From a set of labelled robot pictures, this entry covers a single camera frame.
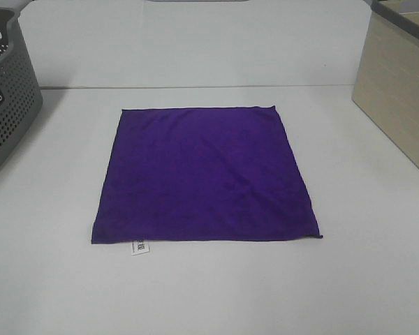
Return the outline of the grey perforated plastic basket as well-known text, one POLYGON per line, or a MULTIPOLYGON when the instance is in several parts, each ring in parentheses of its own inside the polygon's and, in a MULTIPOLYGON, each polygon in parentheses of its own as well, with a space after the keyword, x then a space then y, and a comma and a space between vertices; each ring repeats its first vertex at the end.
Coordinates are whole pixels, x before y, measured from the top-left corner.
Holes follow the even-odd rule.
POLYGON ((43 105, 20 10, 0 6, 0 168, 25 136, 43 105))

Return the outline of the purple towel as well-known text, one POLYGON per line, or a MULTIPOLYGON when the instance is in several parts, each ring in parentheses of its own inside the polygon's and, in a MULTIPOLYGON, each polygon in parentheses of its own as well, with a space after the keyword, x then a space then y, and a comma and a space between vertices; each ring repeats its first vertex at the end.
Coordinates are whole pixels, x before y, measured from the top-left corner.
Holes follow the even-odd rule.
POLYGON ((122 112, 93 244, 320 236, 275 106, 122 112))

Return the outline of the white towel care label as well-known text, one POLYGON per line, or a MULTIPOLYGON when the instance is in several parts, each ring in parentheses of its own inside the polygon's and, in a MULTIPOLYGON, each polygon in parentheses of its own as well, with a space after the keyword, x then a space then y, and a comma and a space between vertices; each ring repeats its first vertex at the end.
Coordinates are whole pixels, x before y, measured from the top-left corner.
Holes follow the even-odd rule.
POLYGON ((131 255, 143 255, 150 252, 149 243, 146 240, 136 240, 131 243, 131 255))

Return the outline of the beige storage box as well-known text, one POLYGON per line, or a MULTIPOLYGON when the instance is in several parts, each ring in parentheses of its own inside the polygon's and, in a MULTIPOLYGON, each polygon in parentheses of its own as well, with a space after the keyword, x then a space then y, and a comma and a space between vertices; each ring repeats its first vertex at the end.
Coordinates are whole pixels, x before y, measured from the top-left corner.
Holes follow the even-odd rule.
POLYGON ((419 1, 373 1, 353 100, 393 138, 419 142, 419 1))

